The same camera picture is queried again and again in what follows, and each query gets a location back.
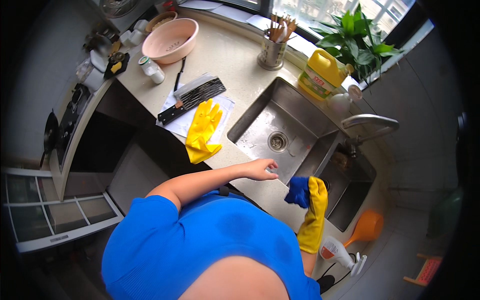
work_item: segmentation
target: potted plant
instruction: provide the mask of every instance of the potted plant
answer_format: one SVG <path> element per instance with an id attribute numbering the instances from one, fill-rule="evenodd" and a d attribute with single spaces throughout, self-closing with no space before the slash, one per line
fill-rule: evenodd
<path id="1" fill-rule="evenodd" d="M 372 33 L 375 25 L 362 13 L 360 4 L 355 13 L 347 11 L 343 17 L 331 15 L 335 24 L 319 21 L 323 28 L 312 28 L 323 36 L 316 46 L 325 49 L 338 61 L 351 64 L 357 73 L 353 74 L 358 81 L 365 80 L 374 71 L 380 69 L 382 57 L 389 57 L 401 50 L 394 45 L 382 43 L 380 32 Z"/>

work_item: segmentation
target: frying pan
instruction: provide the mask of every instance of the frying pan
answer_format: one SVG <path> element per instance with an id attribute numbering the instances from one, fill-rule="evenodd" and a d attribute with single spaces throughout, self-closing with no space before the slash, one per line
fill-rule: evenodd
<path id="1" fill-rule="evenodd" d="M 59 134 L 59 122 L 57 117 L 52 112 L 48 115 L 47 123 L 45 124 L 45 133 L 43 134 L 43 154 L 40 160 L 40 168 L 43 165 L 43 159 L 46 154 L 49 154 L 57 144 Z"/>
<path id="2" fill-rule="evenodd" d="M 376 240 L 380 236 L 383 226 L 384 217 L 381 214 L 368 209 L 361 214 L 351 238 L 343 243 L 343 246 L 346 248 L 356 240 Z"/>

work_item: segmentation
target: blue cloth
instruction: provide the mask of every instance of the blue cloth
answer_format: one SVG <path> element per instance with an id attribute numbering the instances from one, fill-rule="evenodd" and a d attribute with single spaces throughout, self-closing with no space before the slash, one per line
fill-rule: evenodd
<path id="1" fill-rule="evenodd" d="M 298 204 L 303 208 L 308 208 L 310 206 L 309 178 L 310 177 L 292 177 L 290 179 L 290 191 L 288 191 L 285 201 Z"/>
<path id="2" fill-rule="evenodd" d="M 303 272 L 295 233 L 245 198 L 218 191 L 180 214 L 161 196 L 134 199 L 108 240 L 102 276 L 116 300 L 177 299 L 211 264 L 233 255 L 275 271 L 291 300 L 321 299 Z"/>

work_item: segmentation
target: cleaning spray bottle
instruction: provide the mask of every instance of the cleaning spray bottle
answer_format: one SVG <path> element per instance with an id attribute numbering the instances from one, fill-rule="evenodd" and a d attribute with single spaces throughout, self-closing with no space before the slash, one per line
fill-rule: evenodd
<path id="1" fill-rule="evenodd" d="M 328 262 L 339 262 L 342 266 L 350 270 L 350 276 L 360 274 L 360 271 L 367 260 L 367 256 L 360 258 L 357 252 L 357 262 L 353 262 L 343 244 L 331 236 L 326 236 L 320 244 L 320 256 Z"/>

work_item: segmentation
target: knife handle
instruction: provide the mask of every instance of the knife handle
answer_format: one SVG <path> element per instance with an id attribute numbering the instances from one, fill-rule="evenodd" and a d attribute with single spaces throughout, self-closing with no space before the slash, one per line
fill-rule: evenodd
<path id="1" fill-rule="evenodd" d="M 183 115 L 185 112 L 187 112 L 187 110 L 183 106 L 176 108 L 175 105 L 173 105 L 172 107 L 167 108 L 159 113 L 157 117 L 158 120 L 163 123 L 163 126 L 165 126 L 179 116 Z"/>

